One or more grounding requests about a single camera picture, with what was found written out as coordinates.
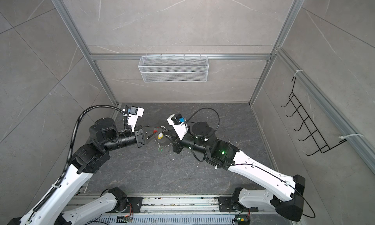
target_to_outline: black cable tube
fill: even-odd
[[[193,113],[193,115],[191,115],[191,116],[188,118],[188,120],[186,120],[186,122],[190,121],[190,119],[191,119],[192,117],[194,117],[194,115],[195,115],[196,113],[198,113],[200,110],[203,110],[203,109],[210,109],[210,110],[213,110],[213,111],[216,113],[216,115],[218,116],[218,126],[216,127],[215,131],[214,131],[209,137],[207,137],[207,138],[210,138],[211,136],[213,136],[213,134],[216,133],[216,131],[218,130],[219,125],[220,125],[220,116],[219,116],[219,114],[218,114],[218,112],[217,112],[216,110],[214,110],[213,108],[209,108],[209,107],[204,107],[204,108],[198,109],[195,113]]]
[[[47,200],[52,196],[52,194],[54,194],[54,192],[56,191],[57,187],[59,187],[61,185],[61,182],[63,181],[65,175],[66,175],[66,172],[68,171],[68,167],[70,166],[71,164],[71,158],[72,158],[72,155],[73,155],[73,150],[74,150],[74,142],[75,142],[75,138],[76,138],[76,135],[77,135],[77,131],[78,131],[78,127],[82,121],[82,119],[85,117],[85,115],[93,110],[93,109],[97,109],[97,108],[109,108],[109,109],[114,109],[114,110],[117,110],[119,111],[123,116],[124,116],[124,129],[126,129],[126,126],[127,126],[127,118],[125,118],[125,112],[123,112],[121,109],[119,109],[118,107],[115,107],[115,106],[111,106],[111,105],[94,105],[94,106],[91,106],[89,108],[87,108],[86,110],[84,110],[81,115],[79,115],[77,121],[75,122],[75,125],[74,125],[74,129],[73,129],[73,133],[72,133],[72,139],[71,139],[71,143],[70,143],[70,146],[69,146],[69,151],[68,151],[68,157],[66,158],[66,162],[65,162],[65,166],[64,166],[64,169],[63,169],[63,172],[61,173],[59,179],[56,181],[55,183],[55,186],[54,188],[52,188],[48,194],[40,201],[39,204],[37,204],[34,208],[33,208],[33,212],[37,212],[46,202]]]

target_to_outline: black metal hook rack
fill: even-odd
[[[318,150],[317,150],[317,151],[313,152],[312,154],[306,154],[306,155],[307,155],[307,156],[311,156],[311,155],[314,155],[315,153],[317,153],[317,152],[319,152],[319,151],[320,151],[321,153],[325,153],[325,152],[327,152],[327,151],[329,151],[329,150],[331,150],[331,149],[333,149],[333,148],[339,146],[340,144],[346,142],[346,139],[343,139],[343,140],[341,140],[337,145],[335,145],[335,146],[333,146],[333,147],[330,147],[330,146],[327,144],[326,140],[324,139],[324,137],[322,136],[322,134],[320,133],[320,131],[319,131],[318,128],[316,127],[314,121],[311,119],[310,115],[307,113],[306,109],[303,107],[303,105],[301,104],[301,102],[298,100],[298,98],[296,97],[296,95],[295,95],[294,92],[293,92],[293,90],[294,90],[294,85],[296,84],[296,78],[295,78],[295,77],[293,77],[292,82],[293,82],[293,88],[292,88],[292,92],[291,92],[290,95],[288,96],[289,101],[287,102],[286,105],[284,105],[284,106],[281,105],[281,107],[284,108],[284,107],[286,107],[289,103],[292,103],[292,104],[293,104],[293,106],[294,106],[294,108],[295,108],[296,110],[294,111],[294,113],[293,113],[292,115],[290,115],[290,116],[287,115],[287,117],[290,118],[290,117],[292,117],[295,113],[298,113],[298,115],[299,115],[300,118],[302,119],[302,124],[301,124],[300,128],[299,128],[298,130],[296,130],[296,129],[294,129],[294,130],[295,130],[295,131],[300,131],[301,128],[302,128],[302,126],[303,126],[303,124],[305,124],[307,130],[308,130],[309,133],[310,133],[305,139],[299,139],[299,141],[305,141],[305,140],[307,140],[309,137],[312,137],[312,139],[314,140],[316,146],[318,147]],[[293,98],[293,97],[295,97],[295,99],[298,101],[298,103],[295,104],[295,103],[292,101],[292,98]],[[300,111],[299,111],[300,108],[302,108],[302,109],[305,111],[305,113],[306,113],[306,115],[307,115],[306,118],[303,118],[303,117],[302,117],[302,115],[301,115],[301,113],[300,113]],[[310,130],[310,128],[307,126],[307,124],[306,124],[306,121],[307,121],[307,120],[310,120],[310,121],[312,122],[312,124],[314,125],[315,130],[314,130],[313,132],[311,132],[312,130]],[[324,141],[324,146],[323,146],[323,147],[319,147],[319,144],[317,143],[316,138],[315,138],[314,135],[313,135],[313,134],[316,133],[316,132],[321,136],[322,140]]]

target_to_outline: metal track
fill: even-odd
[[[91,54],[92,60],[139,60],[142,56],[207,56],[208,59],[270,59],[270,54]]]
[[[78,194],[74,196],[66,210],[73,210],[97,199],[99,194]],[[176,225],[176,224],[232,224],[232,219],[238,212],[220,212],[219,196],[231,195],[129,195],[143,197],[140,213],[134,213],[132,222],[134,225]],[[252,216],[276,215],[276,211],[260,211],[252,213]],[[97,221],[109,225],[125,224],[118,216],[128,215],[127,213],[104,213]]]
[[[260,75],[259,79],[258,79],[258,82],[256,84],[256,87],[253,91],[253,94],[251,95],[251,98],[249,100],[249,104],[250,105],[253,105],[262,86],[263,86],[263,83],[268,75],[268,73],[270,72],[270,69],[272,67],[272,64],[274,63],[274,60],[275,60],[275,52],[276,52],[276,49],[278,47],[281,47],[288,35],[288,32],[290,30],[290,28],[292,27],[293,25],[293,22],[294,20],[296,19],[297,15],[298,15],[298,12],[300,11],[301,7],[302,7],[302,4],[303,4],[304,0],[294,0],[293,3],[292,3],[292,6],[290,7],[290,10],[289,10],[289,13],[285,19],[285,22],[280,30],[280,33],[279,33],[279,36],[278,38],[276,39],[276,42],[275,42],[275,45],[273,46],[273,49],[272,49],[272,52],[271,52],[271,58],[270,58],[270,61],[268,61],[266,64],[265,64],[265,67],[262,71],[262,74]]]
[[[237,212],[220,212],[219,196],[232,195],[129,195],[143,197],[141,211],[138,214],[148,215],[181,215],[181,214],[237,214]],[[64,208],[73,210],[97,198],[99,194],[78,194]],[[255,214],[277,214],[275,210],[260,210]]]
[[[63,0],[51,0],[56,7],[56,10],[59,12],[63,22],[65,23],[66,27],[68,28],[69,32],[71,33],[73,39],[75,40],[76,44],[78,45],[79,49],[82,51],[83,56],[86,58],[87,63],[93,70],[94,74],[96,75],[97,79],[99,80],[100,84],[102,85],[104,91],[106,92],[107,96],[110,98],[113,105],[117,105],[118,102],[110,89],[107,80],[101,73],[99,66],[90,58],[90,52],[88,50],[87,44],[83,40],[81,34],[79,33],[76,25],[74,24],[72,17],[70,16]]]
[[[295,73],[302,70],[293,59],[282,48],[277,48],[277,56],[285,63],[285,65]],[[332,123],[345,136],[348,134],[359,133],[357,128],[340,112],[340,110],[331,102],[331,100],[319,89],[319,87],[301,71],[295,74],[306,91],[313,97],[316,103],[321,107],[324,113],[329,117]],[[375,152],[374,147],[364,138],[360,136],[351,136],[347,141],[363,159],[370,170],[375,174]]]

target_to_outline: metal profile beam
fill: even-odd
[[[285,22],[280,30],[280,33],[279,33],[279,36],[277,37],[276,39],[276,42],[275,42],[275,45],[273,46],[273,49],[272,49],[272,57],[270,59],[270,61],[268,61],[262,71],[262,74],[260,75],[259,79],[258,79],[258,83],[256,84],[256,87],[253,91],[253,94],[251,95],[251,98],[249,100],[249,104],[250,105],[253,105],[255,100],[256,100],[256,97],[258,96],[262,86],[263,86],[263,83],[272,67],[272,64],[274,63],[274,60],[275,60],[275,56],[274,56],[274,53],[275,53],[275,50],[278,48],[278,47],[281,47],[285,41],[285,38],[287,37],[288,35],[288,32],[290,30],[290,28],[292,27],[293,25],[293,22],[294,20],[296,19],[297,15],[298,15],[298,12],[300,11],[301,7],[302,7],[302,4],[303,4],[304,0],[294,0],[293,3],[292,3],[292,6],[290,7],[290,10],[289,10],[289,13],[285,19]]]
[[[218,197],[232,197],[228,194],[204,195],[128,195],[128,197],[143,197],[140,213],[148,215],[166,214],[237,214],[237,212],[220,212]],[[98,199],[100,194],[77,194],[66,205],[64,211],[73,210]],[[262,209],[253,214],[277,214],[274,209]]]
[[[90,52],[88,50],[87,44],[83,40],[81,34],[79,33],[76,25],[74,24],[72,17],[70,16],[63,0],[51,0],[56,7],[56,10],[59,12],[63,22],[65,23],[66,27],[68,28],[69,32],[71,33],[73,39],[75,40],[76,44],[78,45],[79,49],[82,51],[83,56],[86,58],[87,63],[95,73],[97,79],[99,80],[100,84],[102,85],[104,91],[106,92],[107,96],[110,98],[113,105],[117,105],[118,102],[110,89],[105,77],[101,73],[98,65],[90,58]]]
[[[282,48],[278,48],[276,54],[293,73],[297,70],[302,70]],[[340,112],[305,72],[299,72],[295,74],[295,77],[344,136],[359,133],[357,128]],[[351,136],[347,138],[347,141],[375,174],[374,147],[364,137],[360,136]]]
[[[141,56],[207,56],[208,59],[270,59],[270,54],[91,54],[92,60],[139,60]]]

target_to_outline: black wire rack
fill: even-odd
[[[316,127],[314,121],[311,119],[310,115],[307,113],[306,109],[303,107],[303,105],[301,104],[301,102],[298,100],[298,98],[296,97],[296,95],[295,95],[294,92],[293,92],[293,90],[294,90],[294,85],[296,84],[296,78],[295,78],[295,77],[293,77],[292,82],[293,82],[293,88],[292,88],[292,92],[290,92],[290,95],[288,96],[289,101],[287,102],[286,105],[284,105],[284,106],[281,105],[281,107],[284,108],[284,107],[286,107],[289,103],[291,103],[291,104],[294,106],[294,108],[295,108],[294,113],[293,113],[292,115],[290,115],[290,116],[287,115],[287,117],[290,118],[290,117],[292,117],[295,113],[298,113],[298,115],[300,116],[300,118],[301,118],[301,120],[302,120],[302,123],[301,123],[300,128],[299,128],[298,130],[296,130],[296,129],[294,129],[294,130],[295,130],[295,131],[300,131],[300,130],[302,129],[302,127],[303,127],[303,124],[304,124],[304,125],[306,126],[307,130],[308,130],[309,133],[310,133],[306,138],[304,138],[304,139],[299,139],[299,141],[302,142],[302,141],[307,140],[309,137],[312,137],[312,139],[314,140],[316,146],[318,147],[318,150],[317,150],[317,151],[313,152],[312,154],[306,154],[306,155],[307,155],[307,156],[311,156],[311,155],[314,155],[315,153],[317,153],[317,152],[319,152],[319,151],[320,151],[321,153],[325,153],[325,152],[327,152],[327,151],[329,151],[329,150],[332,150],[333,148],[339,146],[340,144],[346,142],[346,139],[343,139],[343,140],[341,140],[338,144],[336,144],[336,145],[333,146],[333,147],[330,147],[330,146],[327,144],[326,140],[324,139],[324,137],[322,136],[322,134],[320,133],[320,131],[319,131],[318,128]],[[303,117],[302,117],[302,115],[301,115],[301,113],[300,113],[300,111],[299,111],[299,110],[301,110],[301,109],[304,110],[304,112],[306,113],[306,115],[307,115],[306,118],[303,118]],[[310,122],[313,124],[313,128],[312,128],[312,129],[310,129],[310,128],[307,126],[307,124],[306,124],[307,121],[310,121]],[[320,147],[319,144],[318,144],[318,142],[317,142],[316,137],[318,137],[318,136],[320,136],[321,139],[322,139],[323,142],[324,142],[323,144],[321,144],[321,145],[323,145],[323,147]]]

